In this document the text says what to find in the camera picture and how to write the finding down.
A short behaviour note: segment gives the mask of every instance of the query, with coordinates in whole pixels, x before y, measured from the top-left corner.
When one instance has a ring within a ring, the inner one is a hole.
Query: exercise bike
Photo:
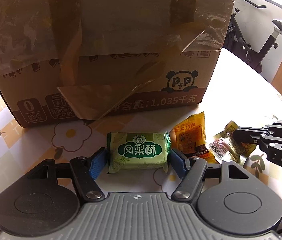
[[[266,8],[266,5],[256,5],[250,0],[245,0],[256,8]],[[276,39],[279,34],[282,35],[282,20],[273,20],[272,22],[277,27],[274,28],[273,33],[269,36],[268,40],[263,45],[259,52],[251,49],[251,45],[245,41],[242,32],[235,20],[235,16],[240,12],[238,8],[234,9],[234,13],[231,15],[228,31],[225,37],[225,42],[223,48],[231,51],[238,58],[247,63],[251,68],[253,68],[258,73],[262,72],[261,61],[264,59],[265,55],[269,52],[273,46],[275,49],[278,47]]]

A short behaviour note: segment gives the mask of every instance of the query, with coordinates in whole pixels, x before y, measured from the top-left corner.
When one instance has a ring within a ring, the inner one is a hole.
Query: white wall
[[[251,48],[259,52],[269,35],[273,33],[275,25],[273,19],[282,19],[282,9],[264,0],[251,0],[257,5],[266,5],[265,9],[258,9],[244,0],[235,0],[234,8],[238,8],[240,12],[235,19],[241,29],[243,37],[247,43],[251,44]],[[282,61],[282,35],[276,41],[279,46],[277,49],[271,48],[262,61],[262,73],[268,82],[272,82],[280,63]]]

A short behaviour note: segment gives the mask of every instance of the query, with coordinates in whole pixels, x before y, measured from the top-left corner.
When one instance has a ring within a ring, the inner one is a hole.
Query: panda logo
[[[170,71],[166,75],[168,82],[167,87],[161,89],[161,91],[167,91],[168,93],[172,92],[188,92],[190,89],[198,88],[194,86],[194,78],[198,76],[196,70],[190,71],[179,71],[174,72]]]

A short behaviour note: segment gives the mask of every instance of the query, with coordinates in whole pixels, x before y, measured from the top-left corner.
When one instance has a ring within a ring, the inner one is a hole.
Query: snack package
[[[214,142],[209,144],[210,151],[219,163],[224,159],[231,159],[243,167],[247,158],[257,147],[254,144],[236,142],[232,138],[232,133],[238,128],[235,122],[230,121],[224,131],[213,137]]]
[[[205,145],[204,112],[193,114],[173,128],[176,135],[176,147],[185,156],[198,156],[214,163],[214,155]]]
[[[155,169],[168,171],[170,137],[158,133],[108,133],[109,173],[124,170]]]

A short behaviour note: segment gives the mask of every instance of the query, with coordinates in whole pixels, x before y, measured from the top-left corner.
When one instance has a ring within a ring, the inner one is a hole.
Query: gray ribbed plate
[[[17,237],[0,234],[0,240],[238,240],[207,227],[187,203],[168,199],[165,193],[109,193],[99,203],[87,203],[61,230],[46,236]],[[247,237],[280,239],[273,232]]]

